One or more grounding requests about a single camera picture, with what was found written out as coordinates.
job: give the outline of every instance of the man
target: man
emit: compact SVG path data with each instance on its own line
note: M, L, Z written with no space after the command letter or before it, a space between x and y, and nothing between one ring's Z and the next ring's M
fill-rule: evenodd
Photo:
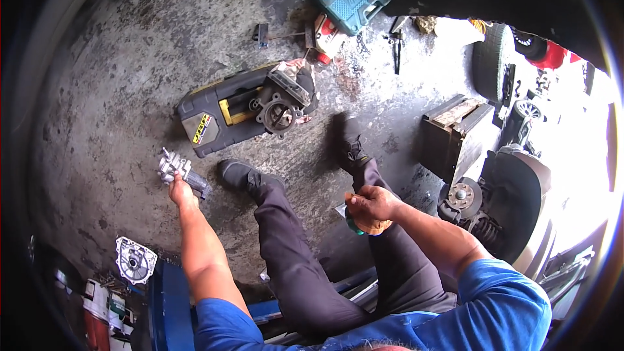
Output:
M369 236L379 277L377 308L369 313L339 295L306 243L282 178L238 160L219 163L223 184L257 203L260 254L291 326L313 350L538 350L551 317L546 293L494 259L466 230L401 202L362 151L360 125L348 111L334 117L335 149L353 189L354 216L390 219ZM182 267L197 301L197 350L284 350L265 345L228 267L223 246L191 188L176 175L169 195L180 208ZM457 279L457 296L442 289L438 270ZM291 346L288 349L302 349Z

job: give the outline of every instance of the tire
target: tire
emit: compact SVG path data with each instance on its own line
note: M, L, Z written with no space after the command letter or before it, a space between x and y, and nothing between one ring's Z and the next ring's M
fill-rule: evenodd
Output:
M505 64L514 49L511 28L495 23L486 30L486 40L474 43L472 50L472 82L475 90L495 103L503 101Z
M544 58L548 47L546 40L514 29L512 29L512 34L513 45L519 54L532 61L539 61Z
M520 119L524 120L526 117L535 119L536 121L542 121L544 115L542 110L537 107L533 102L527 99L516 101L513 105L513 113Z

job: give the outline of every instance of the black work boot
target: black work boot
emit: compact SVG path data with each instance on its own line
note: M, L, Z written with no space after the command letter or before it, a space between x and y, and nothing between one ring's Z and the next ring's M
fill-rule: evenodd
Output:
M362 151L362 143L359 140L362 134L359 120L352 111L343 111L334 115L333 121L333 143L336 147L338 165L354 175L356 170L370 161Z
M241 160L222 160L216 168L225 188L233 191L245 191L256 202L258 202L256 199L260 193L260 188L267 184L286 191L284 179L277 175L263 174Z

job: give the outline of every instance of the white bottle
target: white bottle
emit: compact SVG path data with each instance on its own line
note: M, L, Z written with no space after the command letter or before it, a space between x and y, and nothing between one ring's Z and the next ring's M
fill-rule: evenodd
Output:
M319 15L314 22L316 58L323 64L329 64L331 59L338 53L340 46L345 42L347 34L340 32L334 23L325 14Z

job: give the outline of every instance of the dark work pants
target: dark work pants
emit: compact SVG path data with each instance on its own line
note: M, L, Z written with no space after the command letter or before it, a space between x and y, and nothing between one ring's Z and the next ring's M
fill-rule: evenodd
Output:
M367 162L353 176L353 189L369 184L390 187ZM389 314L424 310L443 313L456 306L457 296L442 289L437 269L400 226L369 236L379 277L377 308L370 314L334 290L310 251L301 221L281 188L260 191L255 212L260 255L266 261L271 288L291 331L327 337L370 323Z

